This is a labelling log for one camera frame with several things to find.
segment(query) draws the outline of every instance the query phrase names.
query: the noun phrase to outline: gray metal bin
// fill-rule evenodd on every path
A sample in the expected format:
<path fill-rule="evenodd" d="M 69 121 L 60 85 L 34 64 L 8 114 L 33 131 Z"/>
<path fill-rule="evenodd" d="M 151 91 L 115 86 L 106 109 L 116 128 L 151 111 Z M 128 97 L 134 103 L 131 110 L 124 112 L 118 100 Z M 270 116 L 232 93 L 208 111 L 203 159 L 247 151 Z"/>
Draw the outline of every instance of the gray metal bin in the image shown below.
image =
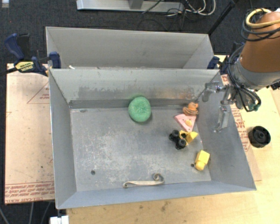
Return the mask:
<path fill-rule="evenodd" d="M 206 70 L 208 36 L 47 28 L 47 45 L 63 64 L 49 72 L 58 209 L 255 190 L 233 117 L 214 132 L 222 94 L 201 101 L 204 84 L 221 81 L 217 70 Z M 145 123 L 129 117 L 136 96 L 151 103 Z M 199 103 L 199 135 L 177 150 L 168 136 L 181 129 L 174 116 L 191 101 Z M 201 149 L 211 160 L 198 171 L 192 164 Z M 122 186 L 155 173 L 164 184 Z"/>

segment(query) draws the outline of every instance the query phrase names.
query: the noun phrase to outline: metal stand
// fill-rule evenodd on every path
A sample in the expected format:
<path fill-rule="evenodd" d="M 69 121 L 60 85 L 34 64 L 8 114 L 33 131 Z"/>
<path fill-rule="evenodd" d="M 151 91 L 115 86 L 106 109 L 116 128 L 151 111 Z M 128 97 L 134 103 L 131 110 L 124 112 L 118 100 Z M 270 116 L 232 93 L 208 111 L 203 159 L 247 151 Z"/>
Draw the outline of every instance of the metal stand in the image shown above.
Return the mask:
<path fill-rule="evenodd" d="M 156 4 L 157 1 L 145 0 L 77 0 L 78 10 L 109 10 L 109 11 L 130 11 L 145 12 Z M 159 2 L 150 12 L 166 13 L 174 8 L 183 10 L 180 2 Z"/>

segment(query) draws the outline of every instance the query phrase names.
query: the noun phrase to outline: blue clamp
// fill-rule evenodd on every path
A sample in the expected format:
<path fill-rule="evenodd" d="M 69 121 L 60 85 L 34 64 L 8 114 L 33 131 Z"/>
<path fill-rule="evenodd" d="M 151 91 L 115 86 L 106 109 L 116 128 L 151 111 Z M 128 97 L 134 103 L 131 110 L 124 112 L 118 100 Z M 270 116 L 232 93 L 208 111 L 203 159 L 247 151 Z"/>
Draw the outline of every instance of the blue clamp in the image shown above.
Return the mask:
<path fill-rule="evenodd" d="M 27 52 L 27 50 L 28 50 L 27 43 L 28 43 L 28 40 L 25 40 L 24 47 L 26 47 L 26 52 L 23 52 L 23 50 L 21 49 L 21 47 L 18 44 L 18 35 L 16 33 L 11 34 L 4 41 L 4 44 L 5 44 L 6 48 L 9 50 L 9 52 L 14 54 L 17 58 L 16 62 L 14 63 L 14 67 L 19 72 L 22 72 L 22 73 L 33 72 L 33 73 L 47 76 L 47 72 L 46 72 L 47 68 L 42 65 L 42 63 L 40 62 L 41 60 L 44 60 L 44 61 L 51 60 L 53 63 L 53 68 L 57 68 L 57 69 L 61 68 L 60 56 L 55 51 L 51 52 L 48 57 L 41 59 L 41 60 L 38 60 L 35 56 L 33 56 L 33 57 L 31 57 L 31 59 L 29 59 L 28 57 L 30 57 L 30 56 L 28 55 L 29 52 Z M 24 64 L 24 65 L 21 64 L 21 62 L 27 61 L 27 59 L 32 61 L 33 65 L 31 65 L 29 63 Z"/>

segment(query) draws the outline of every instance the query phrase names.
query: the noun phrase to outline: black cylinder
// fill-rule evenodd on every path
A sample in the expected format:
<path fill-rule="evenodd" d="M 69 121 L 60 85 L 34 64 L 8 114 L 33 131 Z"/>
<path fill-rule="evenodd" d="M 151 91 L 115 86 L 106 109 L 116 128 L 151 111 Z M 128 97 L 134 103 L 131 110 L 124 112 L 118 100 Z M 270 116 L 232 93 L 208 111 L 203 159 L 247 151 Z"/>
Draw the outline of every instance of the black cylinder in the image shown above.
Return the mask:
<path fill-rule="evenodd" d="M 264 147 L 271 142 L 270 133 L 262 126 L 254 127 L 248 137 L 254 147 Z"/>

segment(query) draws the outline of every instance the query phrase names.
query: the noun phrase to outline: pink toy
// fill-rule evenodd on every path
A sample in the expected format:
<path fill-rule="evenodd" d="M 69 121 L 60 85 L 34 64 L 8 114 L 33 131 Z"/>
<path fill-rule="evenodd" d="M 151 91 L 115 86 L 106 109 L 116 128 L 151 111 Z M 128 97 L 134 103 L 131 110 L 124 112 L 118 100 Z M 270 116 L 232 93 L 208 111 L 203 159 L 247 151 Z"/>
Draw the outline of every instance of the pink toy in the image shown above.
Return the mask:
<path fill-rule="evenodd" d="M 196 116 L 189 116 L 185 114 L 179 114 L 174 116 L 174 119 L 183 127 L 187 132 L 192 132 L 195 124 Z"/>

